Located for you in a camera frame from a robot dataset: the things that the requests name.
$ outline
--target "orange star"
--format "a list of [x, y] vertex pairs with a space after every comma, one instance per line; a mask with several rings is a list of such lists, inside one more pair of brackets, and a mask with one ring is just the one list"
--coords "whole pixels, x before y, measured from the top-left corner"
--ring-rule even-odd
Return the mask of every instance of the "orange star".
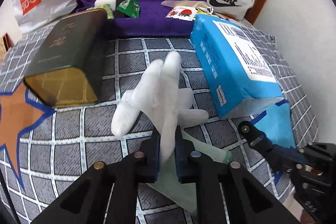
[[23, 83], [13, 93], [0, 94], [0, 148], [5, 148], [14, 174], [22, 183], [19, 168], [19, 139], [36, 128], [54, 110], [28, 98]]

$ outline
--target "checkered fabric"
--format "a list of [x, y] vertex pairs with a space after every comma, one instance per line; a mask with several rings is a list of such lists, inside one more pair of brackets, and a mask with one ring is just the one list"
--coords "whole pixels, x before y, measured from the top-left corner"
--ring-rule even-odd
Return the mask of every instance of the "checkered fabric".
[[[0, 91], [13, 91], [22, 79], [26, 65], [52, 30], [55, 23], [28, 34], [11, 49], [0, 69]], [[306, 95], [290, 66], [276, 50], [275, 38], [260, 31], [243, 28], [264, 56], [291, 105], [291, 119], [297, 146], [316, 141], [318, 126]], [[253, 116], [221, 120], [213, 105], [209, 87], [199, 60], [188, 39], [131, 38], [110, 41], [103, 81], [103, 103], [59, 108], [35, 130], [20, 138], [20, 169], [23, 190], [11, 170], [4, 151], [0, 151], [0, 169], [19, 218], [30, 223], [95, 161], [107, 164], [120, 161], [136, 151], [142, 140], [152, 134], [152, 123], [142, 113], [124, 137], [111, 134], [110, 123], [123, 93], [133, 89], [150, 62], [164, 59], [169, 51], [181, 55], [180, 88], [192, 88], [193, 107], [209, 112], [209, 120], [184, 130], [194, 138], [230, 150], [239, 161], [277, 199], [289, 194], [289, 177], [275, 184], [265, 159], [251, 150], [237, 131], [243, 120]], [[8, 206], [2, 187], [0, 197]], [[146, 184], [139, 185], [136, 223], [195, 223], [190, 214]]]

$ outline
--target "box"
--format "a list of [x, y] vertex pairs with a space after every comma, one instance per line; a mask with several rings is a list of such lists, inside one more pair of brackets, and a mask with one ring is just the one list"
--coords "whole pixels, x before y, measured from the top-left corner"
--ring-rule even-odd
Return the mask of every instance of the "box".
[[104, 9], [60, 20], [25, 71], [26, 86], [49, 106], [98, 102], [107, 45], [106, 24]]
[[266, 61], [238, 25], [198, 14], [190, 40], [220, 117], [259, 114], [283, 99]]

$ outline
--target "white glove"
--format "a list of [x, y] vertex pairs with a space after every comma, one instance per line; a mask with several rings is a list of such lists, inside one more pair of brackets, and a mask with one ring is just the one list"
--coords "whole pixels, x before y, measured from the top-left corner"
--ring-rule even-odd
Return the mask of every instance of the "white glove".
[[170, 52], [164, 63], [162, 60], [153, 61], [136, 88], [124, 93], [111, 122], [112, 134], [123, 136], [132, 128], [140, 111], [145, 113], [161, 134], [161, 165], [175, 149], [177, 124], [192, 127], [209, 118], [205, 110], [190, 109], [192, 89], [179, 89], [180, 63], [181, 57], [177, 52]]

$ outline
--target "nike swoosh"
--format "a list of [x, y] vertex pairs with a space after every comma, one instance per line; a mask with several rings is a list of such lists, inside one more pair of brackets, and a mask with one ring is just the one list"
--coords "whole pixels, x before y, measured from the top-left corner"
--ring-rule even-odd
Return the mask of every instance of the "nike swoosh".
[[213, 7], [241, 6], [236, 4], [220, 3], [217, 0], [209, 0], [209, 4]]

